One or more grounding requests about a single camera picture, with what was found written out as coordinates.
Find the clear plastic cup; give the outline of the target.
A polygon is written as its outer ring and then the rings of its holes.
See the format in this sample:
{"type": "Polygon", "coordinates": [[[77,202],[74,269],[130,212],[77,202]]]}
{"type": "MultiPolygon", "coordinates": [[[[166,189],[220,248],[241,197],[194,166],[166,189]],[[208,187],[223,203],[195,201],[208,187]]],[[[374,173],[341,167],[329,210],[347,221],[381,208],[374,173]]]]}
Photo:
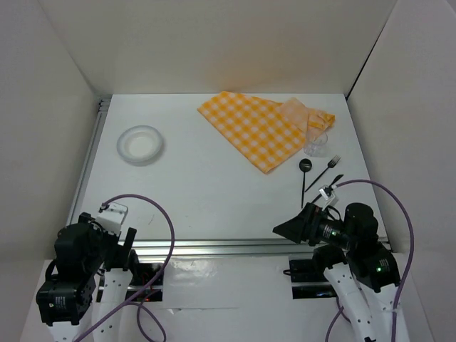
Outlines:
{"type": "Polygon", "coordinates": [[[322,157],[325,154],[326,143],[328,136],[322,130],[309,130],[306,136],[306,144],[304,153],[311,157],[322,157]]]}

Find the black fork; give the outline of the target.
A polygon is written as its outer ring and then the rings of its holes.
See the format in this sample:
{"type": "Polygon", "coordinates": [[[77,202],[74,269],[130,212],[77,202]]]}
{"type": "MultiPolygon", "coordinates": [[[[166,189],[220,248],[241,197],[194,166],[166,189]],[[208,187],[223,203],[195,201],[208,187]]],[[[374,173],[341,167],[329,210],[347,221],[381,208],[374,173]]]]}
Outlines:
{"type": "Polygon", "coordinates": [[[305,189],[305,192],[307,192],[311,187],[313,187],[318,180],[321,179],[321,177],[330,169],[334,168],[338,162],[341,160],[341,157],[339,155],[335,155],[332,159],[330,159],[326,165],[326,168],[316,177],[316,179],[305,189]]]}

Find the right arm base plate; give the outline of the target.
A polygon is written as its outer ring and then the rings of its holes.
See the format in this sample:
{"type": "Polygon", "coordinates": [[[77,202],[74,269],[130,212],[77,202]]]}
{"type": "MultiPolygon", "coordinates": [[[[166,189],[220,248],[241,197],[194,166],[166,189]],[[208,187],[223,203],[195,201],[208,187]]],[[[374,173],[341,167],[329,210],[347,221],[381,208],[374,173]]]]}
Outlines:
{"type": "Polygon", "coordinates": [[[321,271],[317,271],[309,254],[292,254],[283,274],[291,281],[293,300],[335,298],[336,292],[321,271]]]}

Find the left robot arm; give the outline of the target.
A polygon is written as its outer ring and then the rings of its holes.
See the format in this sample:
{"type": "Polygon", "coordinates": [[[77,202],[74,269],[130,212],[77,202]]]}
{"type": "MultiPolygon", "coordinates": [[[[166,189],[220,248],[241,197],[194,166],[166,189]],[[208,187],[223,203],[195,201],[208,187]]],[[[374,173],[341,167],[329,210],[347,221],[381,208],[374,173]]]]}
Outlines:
{"type": "Polygon", "coordinates": [[[117,341],[128,287],[139,280],[141,266],[132,249],[136,231],[130,228],[120,243],[128,209],[115,205],[97,217],[80,215],[62,228],[54,244],[36,303],[54,341],[117,341]]]}

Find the black knife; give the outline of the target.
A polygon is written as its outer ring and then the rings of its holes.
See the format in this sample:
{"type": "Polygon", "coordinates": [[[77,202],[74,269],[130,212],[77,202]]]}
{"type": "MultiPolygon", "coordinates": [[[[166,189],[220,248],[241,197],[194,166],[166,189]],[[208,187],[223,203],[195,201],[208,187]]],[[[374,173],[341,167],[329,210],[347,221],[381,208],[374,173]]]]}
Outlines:
{"type": "MultiPolygon", "coordinates": [[[[333,186],[335,185],[342,177],[344,176],[344,174],[339,174],[337,175],[333,181],[331,182],[331,184],[329,186],[333,186]]],[[[315,203],[317,200],[319,200],[320,198],[322,197],[322,195],[320,193],[317,194],[317,196],[313,199],[312,203],[315,203]]]]}

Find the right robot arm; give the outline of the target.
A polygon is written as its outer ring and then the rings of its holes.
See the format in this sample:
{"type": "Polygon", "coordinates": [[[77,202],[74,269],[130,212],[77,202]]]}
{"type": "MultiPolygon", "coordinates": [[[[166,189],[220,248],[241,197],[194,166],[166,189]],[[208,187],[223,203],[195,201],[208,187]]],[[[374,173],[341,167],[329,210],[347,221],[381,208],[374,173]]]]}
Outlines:
{"type": "Polygon", "coordinates": [[[312,274],[327,279],[336,292],[356,341],[409,341],[397,261],[378,240],[378,221],[366,204],[352,203],[343,219],[308,203],[275,234],[314,248],[312,274]]]}

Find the white round plate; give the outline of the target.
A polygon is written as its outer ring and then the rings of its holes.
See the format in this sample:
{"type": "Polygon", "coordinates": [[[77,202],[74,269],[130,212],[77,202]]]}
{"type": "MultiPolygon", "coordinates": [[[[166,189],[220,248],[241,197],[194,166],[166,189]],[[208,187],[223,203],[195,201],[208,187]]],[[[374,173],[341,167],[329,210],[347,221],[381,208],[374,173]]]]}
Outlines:
{"type": "Polygon", "coordinates": [[[156,128],[137,125],[120,135],[116,150],[124,161],[139,164],[153,160],[160,153],[163,144],[164,139],[156,128]]]}

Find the black spoon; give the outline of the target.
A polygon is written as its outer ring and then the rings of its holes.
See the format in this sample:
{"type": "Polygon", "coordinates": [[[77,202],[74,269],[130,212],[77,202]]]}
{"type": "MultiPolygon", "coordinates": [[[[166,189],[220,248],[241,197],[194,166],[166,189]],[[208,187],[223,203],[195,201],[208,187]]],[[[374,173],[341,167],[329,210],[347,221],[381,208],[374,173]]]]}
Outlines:
{"type": "Polygon", "coordinates": [[[301,187],[301,208],[304,208],[304,194],[306,191],[306,173],[312,169],[313,165],[310,159],[304,158],[299,162],[299,169],[303,174],[302,187],[301,187]]]}

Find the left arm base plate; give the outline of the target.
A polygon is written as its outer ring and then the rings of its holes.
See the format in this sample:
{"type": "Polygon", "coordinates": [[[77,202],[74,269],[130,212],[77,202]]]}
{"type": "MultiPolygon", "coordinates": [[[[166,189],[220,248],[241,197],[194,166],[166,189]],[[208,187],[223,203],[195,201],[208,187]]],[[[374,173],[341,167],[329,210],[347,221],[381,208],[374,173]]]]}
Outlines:
{"type": "MultiPolygon", "coordinates": [[[[144,263],[140,262],[133,273],[133,278],[128,286],[127,294],[125,298],[127,299],[141,287],[146,285],[149,280],[151,280],[156,273],[161,268],[162,263],[144,263]]],[[[104,291],[104,284],[105,284],[105,277],[104,277],[105,269],[100,269],[97,273],[99,276],[99,280],[97,281],[98,290],[96,294],[96,302],[101,302],[103,291],[104,291]]],[[[164,274],[162,274],[151,286],[145,290],[144,293],[139,295],[135,301],[141,302],[143,299],[145,302],[161,302],[163,298],[163,279],[164,274]]]]}

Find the yellow white checkered cloth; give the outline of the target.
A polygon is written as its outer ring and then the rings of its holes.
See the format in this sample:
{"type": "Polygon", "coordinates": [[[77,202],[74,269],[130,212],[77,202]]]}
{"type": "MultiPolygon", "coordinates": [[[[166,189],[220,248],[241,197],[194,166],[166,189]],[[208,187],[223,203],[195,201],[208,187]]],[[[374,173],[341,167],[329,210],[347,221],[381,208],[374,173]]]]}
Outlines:
{"type": "Polygon", "coordinates": [[[201,104],[200,114],[264,174],[333,127],[334,114],[291,97],[283,103],[221,92],[201,104]]]}

